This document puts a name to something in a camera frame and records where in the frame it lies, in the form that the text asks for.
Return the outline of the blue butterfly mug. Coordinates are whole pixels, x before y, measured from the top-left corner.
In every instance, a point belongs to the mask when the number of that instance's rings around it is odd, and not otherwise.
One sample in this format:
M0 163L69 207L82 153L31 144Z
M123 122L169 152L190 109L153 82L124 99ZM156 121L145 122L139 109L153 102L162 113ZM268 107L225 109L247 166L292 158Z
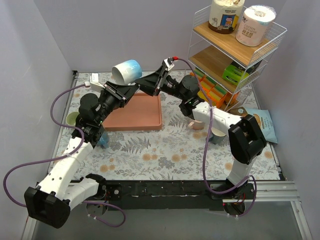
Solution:
M99 141L97 142L96 146L97 147L101 147L103 149L108 148L108 146L109 146L109 136L108 136L107 132L104 132L101 135L101 137L100 137Z

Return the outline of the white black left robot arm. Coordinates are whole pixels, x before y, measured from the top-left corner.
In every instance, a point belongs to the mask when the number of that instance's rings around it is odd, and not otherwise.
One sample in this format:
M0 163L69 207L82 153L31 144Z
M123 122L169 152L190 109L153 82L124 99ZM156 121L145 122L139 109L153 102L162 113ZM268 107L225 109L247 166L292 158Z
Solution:
M100 95L87 93L80 99L76 128L62 159L54 162L51 171L35 188L29 187L24 193L28 215L56 229L61 228L71 210L86 199L101 200L106 196L105 179L97 174L90 174L75 185L69 184L101 139L104 120L112 111L125 107L139 86L106 82L99 89Z

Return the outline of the dark grey mug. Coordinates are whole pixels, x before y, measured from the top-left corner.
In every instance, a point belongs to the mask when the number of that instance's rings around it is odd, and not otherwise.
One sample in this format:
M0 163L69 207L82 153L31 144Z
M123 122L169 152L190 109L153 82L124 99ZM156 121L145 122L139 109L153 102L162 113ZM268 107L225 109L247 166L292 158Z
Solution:
M210 129L208 142L214 145L217 145L221 143L225 137L226 137L226 134L224 134L222 131L218 130L217 128L212 127Z

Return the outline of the green ceramic mug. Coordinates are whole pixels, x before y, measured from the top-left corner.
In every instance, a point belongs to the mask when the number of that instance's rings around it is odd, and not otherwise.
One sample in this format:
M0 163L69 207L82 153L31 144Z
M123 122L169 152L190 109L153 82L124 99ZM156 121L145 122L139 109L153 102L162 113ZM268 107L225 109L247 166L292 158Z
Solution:
M65 118L65 123L68 126L74 127L76 125L76 119L77 119L78 115L79 115L78 111L74 111L74 112L69 113L67 115L67 117Z

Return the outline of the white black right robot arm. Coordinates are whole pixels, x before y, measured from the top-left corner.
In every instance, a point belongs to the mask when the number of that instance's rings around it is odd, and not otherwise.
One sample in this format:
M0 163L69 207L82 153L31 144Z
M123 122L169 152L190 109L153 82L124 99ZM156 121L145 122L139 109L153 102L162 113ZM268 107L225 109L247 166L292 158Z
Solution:
M250 114L245 117L230 114L200 98L198 92L202 88L195 75L185 75L177 82L165 72L165 67L161 66L157 71L134 80L134 83L150 96L164 92L180 99L179 108L184 116L208 124L209 128L228 136L231 154L235 159L231 172L225 184L216 190L207 181L204 184L214 195L239 198L251 178L250 171L255 160L267 145L256 118Z

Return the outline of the pink mug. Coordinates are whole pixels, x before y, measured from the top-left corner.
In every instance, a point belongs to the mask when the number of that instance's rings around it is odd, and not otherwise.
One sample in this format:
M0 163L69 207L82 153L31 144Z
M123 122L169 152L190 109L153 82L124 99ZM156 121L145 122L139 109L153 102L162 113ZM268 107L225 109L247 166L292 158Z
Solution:
M187 127L193 130L203 130L205 127L205 123L198 120L192 120Z

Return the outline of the blue white gradient mug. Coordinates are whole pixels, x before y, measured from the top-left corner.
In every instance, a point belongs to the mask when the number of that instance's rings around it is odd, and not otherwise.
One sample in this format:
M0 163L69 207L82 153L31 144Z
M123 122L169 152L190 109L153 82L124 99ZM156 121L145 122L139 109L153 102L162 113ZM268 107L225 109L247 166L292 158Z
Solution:
M136 60L130 59L113 66L111 73L116 84L129 85L142 77L142 68Z

